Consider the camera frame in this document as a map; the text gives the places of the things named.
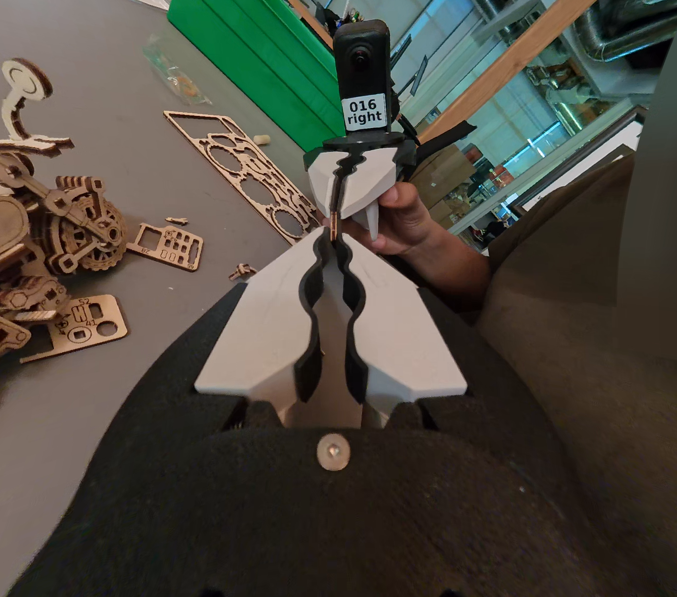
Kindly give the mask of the large laser-cut wooden sheet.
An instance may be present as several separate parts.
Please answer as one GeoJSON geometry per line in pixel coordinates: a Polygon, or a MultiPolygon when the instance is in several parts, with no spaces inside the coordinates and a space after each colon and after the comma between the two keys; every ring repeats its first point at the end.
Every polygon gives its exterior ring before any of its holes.
{"type": "Polygon", "coordinates": [[[310,199],[231,118],[168,110],[163,115],[288,244],[318,227],[310,199]]]}

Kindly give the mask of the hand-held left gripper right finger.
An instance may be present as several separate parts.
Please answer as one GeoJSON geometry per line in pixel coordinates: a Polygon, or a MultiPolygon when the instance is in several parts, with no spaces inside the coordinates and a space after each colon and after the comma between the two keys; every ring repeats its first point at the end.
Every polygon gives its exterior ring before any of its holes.
{"type": "Polygon", "coordinates": [[[346,234],[338,254],[351,396],[385,425],[401,403],[464,395],[467,381],[416,285],[346,234]]]}

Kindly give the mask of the green plastic bin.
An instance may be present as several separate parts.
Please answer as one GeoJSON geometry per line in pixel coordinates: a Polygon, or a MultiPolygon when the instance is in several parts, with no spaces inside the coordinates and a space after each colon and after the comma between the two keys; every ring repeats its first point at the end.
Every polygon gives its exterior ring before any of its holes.
{"type": "Polygon", "coordinates": [[[167,18],[304,151],[345,136],[333,54],[285,0],[171,0],[167,18]]]}

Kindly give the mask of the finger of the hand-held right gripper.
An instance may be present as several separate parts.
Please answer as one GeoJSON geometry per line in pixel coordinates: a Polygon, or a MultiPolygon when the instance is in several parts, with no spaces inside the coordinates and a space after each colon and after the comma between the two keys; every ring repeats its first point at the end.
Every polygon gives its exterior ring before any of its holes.
{"type": "Polygon", "coordinates": [[[365,209],[395,184],[396,152],[366,152],[354,172],[343,180],[340,218],[347,219],[365,209]]]}
{"type": "Polygon", "coordinates": [[[331,203],[336,182],[336,173],[344,155],[318,155],[309,166],[309,182],[319,212],[324,217],[331,215],[331,203]]]}

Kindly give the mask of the large cardboard box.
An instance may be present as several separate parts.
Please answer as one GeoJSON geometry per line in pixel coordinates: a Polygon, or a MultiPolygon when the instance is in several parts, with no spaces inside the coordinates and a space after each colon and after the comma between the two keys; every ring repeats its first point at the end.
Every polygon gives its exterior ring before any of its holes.
{"type": "Polygon", "coordinates": [[[472,162],[451,144],[427,158],[410,178],[429,210],[476,172],[472,162]]]}

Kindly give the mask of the framed marker sign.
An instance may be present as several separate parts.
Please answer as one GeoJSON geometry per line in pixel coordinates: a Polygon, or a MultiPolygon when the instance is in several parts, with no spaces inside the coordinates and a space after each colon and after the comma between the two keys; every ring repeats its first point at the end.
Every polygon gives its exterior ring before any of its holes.
{"type": "Polygon", "coordinates": [[[642,105],[627,111],[529,189],[520,195],[513,195],[507,206],[509,212],[519,219],[555,190],[578,181],[607,164],[630,156],[637,150],[646,115],[647,108],[642,105]]]}

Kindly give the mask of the person's right hand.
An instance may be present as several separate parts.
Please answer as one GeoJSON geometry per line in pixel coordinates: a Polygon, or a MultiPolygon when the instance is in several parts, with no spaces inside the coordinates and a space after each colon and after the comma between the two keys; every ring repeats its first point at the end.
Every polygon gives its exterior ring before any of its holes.
{"type": "Polygon", "coordinates": [[[397,182],[377,199],[378,224],[375,231],[350,219],[342,222],[343,233],[373,253],[404,255],[433,237],[436,223],[422,203],[416,187],[397,182]]]}

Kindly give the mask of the small punched wooden sheet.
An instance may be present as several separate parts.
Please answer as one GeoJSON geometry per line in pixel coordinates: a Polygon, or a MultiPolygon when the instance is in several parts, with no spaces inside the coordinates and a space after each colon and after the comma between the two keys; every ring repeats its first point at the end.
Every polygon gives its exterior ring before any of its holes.
{"type": "Polygon", "coordinates": [[[157,227],[148,223],[141,223],[135,239],[126,245],[130,252],[189,272],[199,269],[203,247],[203,238],[185,229],[173,225],[157,227]],[[141,242],[147,233],[155,241],[153,246],[144,246],[141,242]]]}

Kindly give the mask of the black office chair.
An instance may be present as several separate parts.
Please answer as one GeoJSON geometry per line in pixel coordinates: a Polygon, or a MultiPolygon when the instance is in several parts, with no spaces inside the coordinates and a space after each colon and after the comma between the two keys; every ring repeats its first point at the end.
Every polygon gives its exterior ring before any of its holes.
{"type": "Polygon", "coordinates": [[[400,114],[397,117],[397,121],[402,126],[403,132],[406,134],[406,136],[413,139],[417,146],[416,164],[418,166],[440,150],[456,143],[461,139],[466,138],[469,134],[477,129],[475,125],[469,124],[464,120],[460,124],[449,130],[446,130],[442,134],[422,142],[420,137],[417,135],[416,129],[403,114],[400,114]]]}

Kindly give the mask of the grey desk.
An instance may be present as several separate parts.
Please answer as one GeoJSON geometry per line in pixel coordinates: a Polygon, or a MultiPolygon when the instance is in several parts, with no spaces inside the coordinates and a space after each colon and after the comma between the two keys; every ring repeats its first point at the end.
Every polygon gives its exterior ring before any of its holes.
{"type": "Polygon", "coordinates": [[[131,231],[185,217],[201,236],[189,273],[127,254],[115,269],[82,273],[72,294],[114,295],[129,334],[115,342],[22,365],[47,346],[1,358],[1,595],[60,521],[118,408],[179,335],[233,286],[238,263],[260,268],[287,244],[165,119],[166,110],[229,116],[248,136],[269,135],[269,157],[310,194],[302,152],[166,19],[133,0],[1,0],[1,59],[22,57],[54,85],[22,111],[32,133],[70,136],[74,149],[36,157],[36,176],[93,175],[131,231]],[[185,105],[142,53],[159,35],[212,105],[185,105]]]}

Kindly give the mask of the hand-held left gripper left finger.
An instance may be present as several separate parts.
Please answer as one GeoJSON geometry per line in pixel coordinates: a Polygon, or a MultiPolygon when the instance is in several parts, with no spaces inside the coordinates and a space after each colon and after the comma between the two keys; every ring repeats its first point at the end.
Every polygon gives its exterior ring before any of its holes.
{"type": "Polygon", "coordinates": [[[250,278],[194,388],[270,403],[283,425],[322,374],[319,323],[323,229],[312,231],[250,278]]]}

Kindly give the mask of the thin wooden part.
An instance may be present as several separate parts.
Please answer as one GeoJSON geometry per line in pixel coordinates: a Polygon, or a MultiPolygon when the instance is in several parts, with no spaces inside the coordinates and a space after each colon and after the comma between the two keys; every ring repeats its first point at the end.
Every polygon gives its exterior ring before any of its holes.
{"type": "Polygon", "coordinates": [[[329,209],[329,220],[330,220],[330,241],[333,243],[336,241],[339,229],[340,229],[340,208],[341,208],[341,195],[342,195],[342,176],[340,172],[334,174],[333,187],[330,196],[330,203],[328,206],[329,209]]]}

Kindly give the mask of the clear plastic parts bag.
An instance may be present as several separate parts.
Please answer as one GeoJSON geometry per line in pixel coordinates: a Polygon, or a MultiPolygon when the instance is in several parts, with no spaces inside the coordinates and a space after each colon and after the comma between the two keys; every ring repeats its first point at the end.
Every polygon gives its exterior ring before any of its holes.
{"type": "Polygon", "coordinates": [[[185,105],[212,105],[197,84],[180,68],[165,50],[164,40],[152,34],[142,48],[152,70],[165,87],[185,105]]]}

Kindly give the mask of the wooden motorcycle model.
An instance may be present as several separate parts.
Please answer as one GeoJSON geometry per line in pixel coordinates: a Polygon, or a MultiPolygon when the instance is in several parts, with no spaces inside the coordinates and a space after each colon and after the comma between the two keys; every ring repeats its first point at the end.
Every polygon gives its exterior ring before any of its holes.
{"type": "Polygon", "coordinates": [[[53,86],[32,62],[1,65],[10,92],[1,104],[1,355],[24,347],[33,325],[55,322],[71,299],[60,277],[78,268],[105,271],[122,259],[127,228],[105,199],[102,179],[35,178],[31,155],[53,158],[74,147],[68,137],[31,135],[20,112],[51,96],[53,86]]]}

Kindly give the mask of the wooden ceiling beam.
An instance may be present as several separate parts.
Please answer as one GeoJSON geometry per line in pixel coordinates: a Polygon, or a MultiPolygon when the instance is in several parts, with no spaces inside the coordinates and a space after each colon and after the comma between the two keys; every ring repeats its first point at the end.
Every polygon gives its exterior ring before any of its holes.
{"type": "Polygon", "coordinates": [[[425,142],[468,120],[597,0],[556,0],[419,137],[425,142]]]}

